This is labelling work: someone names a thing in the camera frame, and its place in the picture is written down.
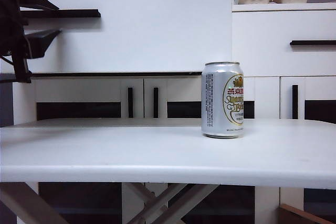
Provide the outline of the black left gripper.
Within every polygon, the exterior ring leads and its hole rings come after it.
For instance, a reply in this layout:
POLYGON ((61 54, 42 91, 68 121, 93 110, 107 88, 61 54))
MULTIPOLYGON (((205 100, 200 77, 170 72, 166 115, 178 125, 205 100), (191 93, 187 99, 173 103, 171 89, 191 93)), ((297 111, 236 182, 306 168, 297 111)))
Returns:
POLYGON ((49 0, 1 0, 1 59, 10 64, 16 82, 31 82, 27 59, 43 58, 61 30, 50 29, 25 36, 19 7, 58 10, 49 0))

